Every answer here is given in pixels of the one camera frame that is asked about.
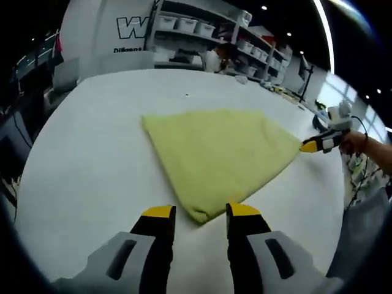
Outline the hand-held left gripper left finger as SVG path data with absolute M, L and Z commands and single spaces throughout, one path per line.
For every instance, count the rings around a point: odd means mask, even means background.
M 119 232 L 88 256 L 73 278 L 52 283 L 55 293 L 166 293 L 173 260 L 176 208 L 144 211 L 129 232 Z

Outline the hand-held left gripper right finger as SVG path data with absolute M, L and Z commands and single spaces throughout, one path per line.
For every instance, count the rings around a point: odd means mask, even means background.
M 226 205 L 227 256 L 235 293 L 321 293 L 326 277 L 307 250 L 261 213 L 239 203 Z

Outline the person's right hand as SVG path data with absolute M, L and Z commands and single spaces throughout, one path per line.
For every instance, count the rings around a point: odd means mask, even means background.
M 339 150 L 342 154 L 346 155 L 362 153 L 367 140 L 368 136 L 366 134 L 350 131 L 344 135 L 339 145 Z

